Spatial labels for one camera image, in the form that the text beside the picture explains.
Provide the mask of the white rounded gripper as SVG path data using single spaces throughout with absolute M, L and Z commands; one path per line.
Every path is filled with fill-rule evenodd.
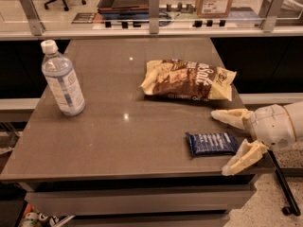
M 224 176 L 234 176 L 258 162 L 267 152 L 267 147 L 278 150 L 297 141 L 296 103 L 274 104 L 255 111 L 245 108 L 214 110 L 211 116 L 237 129 L 249 129 L 253 139 L 258 140 L 252 143 L 246 139 L 242 141 L 236 154 L 223 166 Z

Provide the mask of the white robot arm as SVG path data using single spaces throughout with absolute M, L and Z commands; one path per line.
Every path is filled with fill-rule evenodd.
M 270 149 L 282 149 L 303 137 L 303 102 L 247 109 L 215 110 L 211 116 L 234 128 L 250 133 L 253 142 L 244 139 L 228 163 L 224 176 L 236 175 L 258 162 Z

